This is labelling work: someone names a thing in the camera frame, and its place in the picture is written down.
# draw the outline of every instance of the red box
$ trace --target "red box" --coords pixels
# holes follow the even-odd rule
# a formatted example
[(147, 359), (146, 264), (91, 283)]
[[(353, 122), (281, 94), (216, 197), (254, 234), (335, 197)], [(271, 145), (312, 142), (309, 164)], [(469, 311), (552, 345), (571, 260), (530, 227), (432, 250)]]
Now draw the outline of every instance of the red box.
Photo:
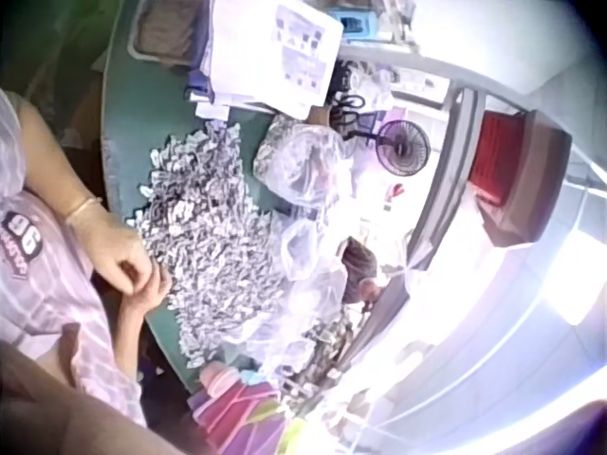
[(524, 119), (524, 114), (491, 111), (483, 116), (469, 182), (476, 195), (494, 207), (506, 203), (514, 184), (523, 149)]

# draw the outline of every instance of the pink shirt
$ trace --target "pink shirt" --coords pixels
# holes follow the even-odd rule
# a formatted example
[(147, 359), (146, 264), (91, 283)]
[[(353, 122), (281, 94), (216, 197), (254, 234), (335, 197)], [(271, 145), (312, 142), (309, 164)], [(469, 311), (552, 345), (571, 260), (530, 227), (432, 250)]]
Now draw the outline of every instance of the pink shirt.
[(91, 263), (73, 232), (24, 190), (22, 134), (0, 90), (0, 339), (34, 360), (60, 341), (76, 388), (145, 426), (140, 387), (114, 359)]

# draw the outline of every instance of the table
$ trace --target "table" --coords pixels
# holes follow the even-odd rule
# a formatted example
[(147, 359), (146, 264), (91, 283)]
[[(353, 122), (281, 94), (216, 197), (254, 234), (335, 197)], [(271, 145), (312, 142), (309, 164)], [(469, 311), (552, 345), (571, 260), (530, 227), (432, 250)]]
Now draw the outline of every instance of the table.
[[(157, 63), (138, 61), (127, 51), (137, 0), (123, 0), (108, 49), (101, 113), (103, 174), (110, 209), (122, 218), (145, 205), (138, 184), (151, 170), (149, 151), (168, 135), (183, 137), (201, 128), (194, 104), (183, 100), (186, 73)], [(280, 199), (252, 177), (252, 162), (266, 135), (271, 116), (232, 109), (230, 123), (241, 125), (241, 156), (251, 196), (261, 209), (280, 205)], [(175, 315), (166, 307), (147, 318), (158, 346), (180, 380), (195, 391), (197, 370), (188, 370), (179, 350)]]

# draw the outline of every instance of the gold bracelet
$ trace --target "gold bracelet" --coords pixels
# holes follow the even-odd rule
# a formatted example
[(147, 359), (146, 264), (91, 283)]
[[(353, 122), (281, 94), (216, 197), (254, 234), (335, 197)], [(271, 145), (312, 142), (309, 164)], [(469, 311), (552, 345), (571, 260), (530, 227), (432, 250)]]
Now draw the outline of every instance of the gold bracelet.
[(92, 206), (93, 204), (99, 204), (101, 201), (97, 197), (89, 197), (84, 202), (82, 202), (79, 206), (69, 212), (69, 214), (65, 217), (65, 223), (70, 225), (73, 218), (78, 216), (81, 212), (83, 212), (88, 206)]

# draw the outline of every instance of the fan grille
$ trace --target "fan grille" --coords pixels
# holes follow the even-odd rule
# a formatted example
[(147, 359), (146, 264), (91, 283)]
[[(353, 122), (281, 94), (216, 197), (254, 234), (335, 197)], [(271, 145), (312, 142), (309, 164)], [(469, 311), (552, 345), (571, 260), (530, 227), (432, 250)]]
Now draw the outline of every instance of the fan grille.
[(377, 133), (377, 158), (394, 175), (407, 177), (424, 169), (430, 149), (428, 136), (412, 121), (390, 121)]

